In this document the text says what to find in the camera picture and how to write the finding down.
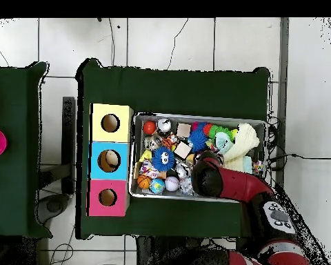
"red robot arm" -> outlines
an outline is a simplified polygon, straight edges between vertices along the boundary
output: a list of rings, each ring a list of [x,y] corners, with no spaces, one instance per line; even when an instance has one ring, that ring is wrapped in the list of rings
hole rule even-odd
[[[224,169],[204,152],[192,171],[192,187],[201,196],[241,201],[248,211],[252,236],[240,252],[250,258],[230,252],[230,265],[310,265],[289,215],[258,177]]]

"metal stand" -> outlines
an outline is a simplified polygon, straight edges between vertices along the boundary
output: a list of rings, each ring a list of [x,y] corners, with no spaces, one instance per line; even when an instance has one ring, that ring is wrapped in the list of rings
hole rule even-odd
[[[61,164],[41,170],[39,176],[39,189],[61,179],[62,194],[47,196],[39,200],[38,217],[43,223],[61,214],[67,207],[68,195],[74,193],[75,121],[76,110],[74,97],[64,97],[61,132]]]

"green table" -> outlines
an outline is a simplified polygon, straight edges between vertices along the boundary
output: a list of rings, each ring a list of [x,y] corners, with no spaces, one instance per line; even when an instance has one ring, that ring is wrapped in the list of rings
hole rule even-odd
[[[265,121],[269,77],[266,68],[254,72],[100,68],[96,59],[86,59],[76,75],[77,166],[82,166],[77,171],[77,237],[86,238],[90,234],[240,237],[242,209],[237,203],[132,197],[125,217],[87,217],[88,109],[91,103],[119,104],[128,105],[135,112]]]
[[[38,196],[39,81],[46,63],[0,68],[0,235],[51,237],[34,216]]]

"orange ball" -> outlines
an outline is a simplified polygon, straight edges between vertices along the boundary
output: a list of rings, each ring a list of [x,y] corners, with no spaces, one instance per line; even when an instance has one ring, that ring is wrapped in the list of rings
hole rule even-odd
[[[156,124],[153,121],[147,121],[143,125],[143,131],[147,135],[153,134],[156,131]]]
[[[139,175],[137,178],[137,185],[139,185],[142,189],[148,189],[150,187],[151,178],[147,177],[146,175]]]

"red ball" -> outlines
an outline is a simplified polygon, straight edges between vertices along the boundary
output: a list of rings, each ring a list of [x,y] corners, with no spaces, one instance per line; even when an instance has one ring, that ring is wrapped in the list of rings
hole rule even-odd
[[[154,131],[156,131],[156,124],[153,121],[147,121],[143,125],[143,131],[147,135],[151,135]]]

